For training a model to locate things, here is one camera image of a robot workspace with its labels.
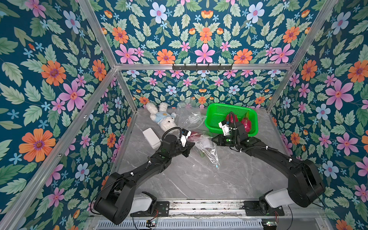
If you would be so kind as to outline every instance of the light blue flower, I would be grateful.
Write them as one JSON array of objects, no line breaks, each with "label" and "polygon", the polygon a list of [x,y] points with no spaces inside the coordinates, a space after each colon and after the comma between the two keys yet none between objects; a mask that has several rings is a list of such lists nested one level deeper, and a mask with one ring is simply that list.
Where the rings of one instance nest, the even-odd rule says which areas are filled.
[{"label": "light blue flower", "polygon": [[67,217],[66,216],[63,216],[61,218],[61,221],[59,222],[59,224],[64,225],[66,221],[67,221]]},{"label": "light blue flower", "polygon": [[172,16],[172,15],[173,15],[173,12],[172,12],[172,11],[170,11],[170,10],[168,9],[168,10],[167,10],[167,12],[166,12],[165,14],[167,14],[167,15],[170,17],[170,16]]},{"label": "light blue flower", "polygon": [[28,55],[28,58],[31,58],[31,57],[34,57],[34,55],[32,54],[33,53],[33,51],[32,50],[30,50],[30,51],[28,51],[26,48],[24,48],[24,55]]},{"label": "light blue flower", "polygon": [[300,13],[298,12],[297,14],[294,14],[294,18],[298,19],[300,17]]},{"label": "light blue flower", "polygon": [[217,22],[217,20],[219,20],[219,15],[214,15],[212,20]]},{"label": "light blue flower", "polygon": [[38,49],[38,50],[40,50],[40,51],[42,51],[42,50],[44,50],[44,49],[45,49],[44,47],[42,47],[42,43],[37,43],[37,42],[35,42],[35,44],[36,44],[36,49]]},{"label": "light blue flower", "polygon": [[106,22],[106,20],[107,20],[106,15],[100,14],[100,16],[101,16],[101,20],[103,20],[104,22]]},{"label": "light blue flower", "polygon": [[13,164],[17,164],[18,161],[22,161],[22,154],[14,153],[13,158],[10,158],[9,161],[13,161]]},{"label": "light blue flower", "polygon": [[196,15],[194,20],[196,20],[197,22],[199,22],[199,21],[201,21],[202,19],[201,19],[201,16],[200,16],[200,15]]},{"label": "light blue flower", "polygon": [[12,109],[12,110],[11,110],[11,112],[8,112],[7,114],[11,116],[11,119],[12,119],[12,120],[13,120],[14,118],[19,118],[19,116],[18,116],[19,112],[15,112],[15,110],[14,110],[14,109]]},{"label": "light blue flower", "polygon": [[40,125],[38,125],[39,128],[43,128],[45,129],[45,127],[49,126],[49,124],[47,124],[47,120],[43,121],[43,120],[40,120]]},{"label": "light blue flower", "polygon": [[44,104],[41,105],[42,108],[45,108],[45,111],[47,111],[48,109],[50,109],[50,105],[49,103],[45,102]]},{"label": "light blue flower", "polygon": [[114,13],[114,18],[115,18],[116,20],[120,19],[120,18],[119,18],[119,16],[120,16],[120,15],[118,15],[118,14]]}]

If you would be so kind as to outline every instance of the gray marble surface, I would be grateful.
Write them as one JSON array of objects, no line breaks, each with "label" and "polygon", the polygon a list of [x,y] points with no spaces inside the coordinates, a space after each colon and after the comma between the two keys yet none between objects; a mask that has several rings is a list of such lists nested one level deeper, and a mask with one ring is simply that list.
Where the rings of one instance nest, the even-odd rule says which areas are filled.
[{"label": "gray marble surface", "polygon": [[[256,137],[285,153],[284,144],[270,115],[263,108],[255,110],[259,125]],[[154,154],[155,150],[142,134],[150,127],[161,138],[164,132],[149,118],[149,112],[139,109],[119,173],[140,166],[148,156]],[[174,157],[164,172],[146,181],[137,189],[137,193],[147,191],[158,199],[251,199],[259,198],[271,189],[287,187],[287,178],[282,173],[257,158],[220,146],[217,146],[217,155],[220,163],[218,169],[206,156],[201,157],[196,152],[192,152],[188,158]]]}]

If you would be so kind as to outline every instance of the white plush toy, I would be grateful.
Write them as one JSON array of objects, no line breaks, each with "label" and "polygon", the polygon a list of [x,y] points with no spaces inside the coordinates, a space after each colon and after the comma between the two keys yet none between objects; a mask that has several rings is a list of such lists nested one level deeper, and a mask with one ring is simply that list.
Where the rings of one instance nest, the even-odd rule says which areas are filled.
[{"label": "white plush toy", "polygon": [[146,104],[147,110],[151,113],[150,118],[155,121],[163,131],[167,131],[177,126],[174,121],[176,114],[169,114],[167,112],[168,106],[169,105],[167,103],[162,102],[159,106],[159,110],[157,110],[154,104],[150,102]]}]

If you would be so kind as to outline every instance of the green basket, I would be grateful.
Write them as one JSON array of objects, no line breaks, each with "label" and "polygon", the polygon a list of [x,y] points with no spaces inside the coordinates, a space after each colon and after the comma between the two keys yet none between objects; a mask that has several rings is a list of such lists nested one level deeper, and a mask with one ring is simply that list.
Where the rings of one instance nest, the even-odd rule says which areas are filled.
[{"label": "green basket", "polygon": [[207,108],[205,125],[210,132],[223,133],[222,129],[219,127],[219,122],[225,120],[229,112],[233,112],[238,117],[239,121],[247,117],[252,122],[252,128],[248,136],[253,137],[258,133],[258,117],[256,111],[250,108],[220,103],[213,103]]}]

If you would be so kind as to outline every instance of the black cable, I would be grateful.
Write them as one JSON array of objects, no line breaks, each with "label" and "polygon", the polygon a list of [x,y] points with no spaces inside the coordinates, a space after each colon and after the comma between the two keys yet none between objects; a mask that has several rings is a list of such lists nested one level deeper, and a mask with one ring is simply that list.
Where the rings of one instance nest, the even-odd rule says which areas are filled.
[{"label": "black cable", "polygon": [[288,206],[288,207],[289,207],[289,209],[290,209],[290,213],[291,213],[291,223],[290,223],[290,226],[289,226],[286,230],[289,230],[289,229],[291,228],[291,225],[293,224],[293,219],[294,219],[294,217],[293,217],[293,212],[291,211],[290,206]]}]

